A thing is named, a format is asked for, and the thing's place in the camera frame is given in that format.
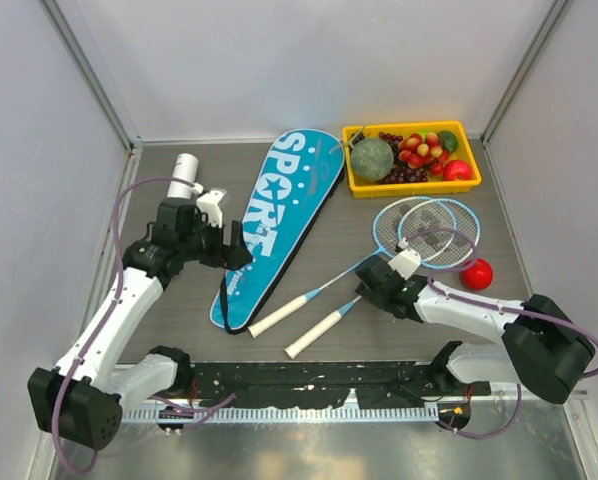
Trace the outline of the white shuttlecock tube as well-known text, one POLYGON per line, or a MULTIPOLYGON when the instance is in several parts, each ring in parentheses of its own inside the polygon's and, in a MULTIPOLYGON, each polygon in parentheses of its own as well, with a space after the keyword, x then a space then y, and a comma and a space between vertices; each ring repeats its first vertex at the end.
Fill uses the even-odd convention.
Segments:
POLYGON ((189 153, 180 154, 175 162, 166 197, 190 200, 203 192, 203 187, 196 182, 198 159, 189 153))

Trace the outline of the blue racket bag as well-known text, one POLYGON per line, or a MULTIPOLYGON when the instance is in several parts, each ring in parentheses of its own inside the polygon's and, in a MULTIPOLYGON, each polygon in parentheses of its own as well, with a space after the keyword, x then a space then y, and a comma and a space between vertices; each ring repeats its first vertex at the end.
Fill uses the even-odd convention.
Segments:
POLYGON ((343 179, 339 140, 316 129, 294 129, 268 150, 242 219, 252 261, 228 271, 210 308, 216 327, 247 329, 290 266, 326 201, 343 179))

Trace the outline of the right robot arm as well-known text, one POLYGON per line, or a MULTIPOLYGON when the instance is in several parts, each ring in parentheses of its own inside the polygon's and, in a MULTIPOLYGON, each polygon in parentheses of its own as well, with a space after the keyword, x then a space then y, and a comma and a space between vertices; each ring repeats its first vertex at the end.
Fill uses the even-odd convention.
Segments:
POLYGON ((562 404, 595 356, 589 337, 547 296, 502 301, 469 294, 377 255, 354 272, 357 294, 393 317, 485 339, 483 345, 447 345, 445 360, 431 370, 433 386, 444 394, 474 382, 509 382, 562 404))

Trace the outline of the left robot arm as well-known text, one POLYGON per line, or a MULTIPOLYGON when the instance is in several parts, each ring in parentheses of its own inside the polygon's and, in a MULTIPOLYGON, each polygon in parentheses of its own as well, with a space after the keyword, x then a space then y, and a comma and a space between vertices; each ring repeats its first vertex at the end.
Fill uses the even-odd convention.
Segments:
POLYGON ((240 221, 225 229, 207 208, 162 201, 145 235, 125 249, 109 294, 74 346, 51 369, 31 375, 28 391, 40 429, 99 452, 126 411, 155 394, 185 396, 193 369, 183 350, 157 346, 124 373, 115 371, 120 355, 186 263, 235 271, 251 260, 240 221))

